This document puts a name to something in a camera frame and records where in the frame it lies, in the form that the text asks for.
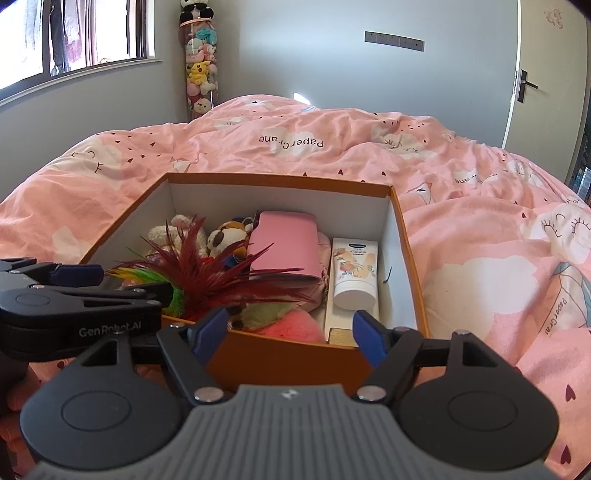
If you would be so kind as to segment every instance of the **metal screw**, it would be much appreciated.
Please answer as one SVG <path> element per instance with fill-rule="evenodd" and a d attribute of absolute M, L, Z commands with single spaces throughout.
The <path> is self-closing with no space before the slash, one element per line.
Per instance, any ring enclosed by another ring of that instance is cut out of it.
<path fill-rule="evenodd" d="M 377 385 L 365 385 L 357 390 L 357 398 L 368 402 L 380 401 L 386 398 L 386 391 Z"/>
<path fill-rule="evenodd" d="M 202 387 L 195 390 L 194 395 L 200 403 L 215 403 L 223 398 L 223 391 L 218 387 Z"/>

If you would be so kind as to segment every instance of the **gray gripper base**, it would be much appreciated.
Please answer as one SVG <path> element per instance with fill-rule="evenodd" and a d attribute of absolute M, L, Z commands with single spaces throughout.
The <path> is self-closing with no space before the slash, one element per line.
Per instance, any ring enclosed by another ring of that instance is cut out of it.
<path fill-rule="evenodd" d="M 25 480 L 557 480 L 542 461 L 500 473 L 449 466 L 416 448 L 384 406 L 339 385 L 242 386 L 194 408 L 161 451 L 117 470 L 40 464 Z"/>

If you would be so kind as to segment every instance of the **panda plush on top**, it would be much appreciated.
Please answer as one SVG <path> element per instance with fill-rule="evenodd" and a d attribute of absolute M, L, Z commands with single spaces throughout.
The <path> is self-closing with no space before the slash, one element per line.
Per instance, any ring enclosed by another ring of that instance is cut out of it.
<path fill-rule="evenodd" d="M 207 6 L 209 0 L 181 0 L 180 23 L 197 20 L 198 18 L 213 18 L 213 10 Z"/>

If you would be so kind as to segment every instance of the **gray wall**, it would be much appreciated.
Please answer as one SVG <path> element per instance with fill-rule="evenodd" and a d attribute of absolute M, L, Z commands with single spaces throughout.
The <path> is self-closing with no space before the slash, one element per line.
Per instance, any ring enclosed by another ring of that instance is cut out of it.
<path fill-rule="evenodd" d="M 178 0 L 154 0 L 162 62 L 69 79 L 0 106 L 0 200 L 80 140 L 110 129 L 187 121 Z"/>
<path fill-rule="evenodd" d="M 324 108 L 431 115 L 501 146 L 517 62 L 517 0 L 212 0 L 223 99 L 299 92 Z M 366 44 L 420 38 L 423 53 Z"/>
<path fill-rule="evenodd" d="M 0 199 L 80 140 L 186 121 L 178 0 L 154 0 L 161 63 L 94 73 L 0 107 Z M 302 93 L 323 108 L 431 115 L 502 144 L 517 52 L 517 0 L 212 0 L 221 100 Z M 425 40 L 418 53 L 363 32 Z"/>

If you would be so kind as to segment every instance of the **pink bedsheet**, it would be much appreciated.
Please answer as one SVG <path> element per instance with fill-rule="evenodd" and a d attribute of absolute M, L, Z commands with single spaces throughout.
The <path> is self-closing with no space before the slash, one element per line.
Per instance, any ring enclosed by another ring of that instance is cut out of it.
<path fill-rule="evenodd" d="M 173 170 L 394 185 L 433 333 L 471 330 L 552 400 L 561 423 L 552 470 L 572 480 L 591 462 L 591 210 L 558 180 L 430 117 L 251 96 L 190 124 L 72 147 L 0 205 L 0 257 L 79 261 Z"/>

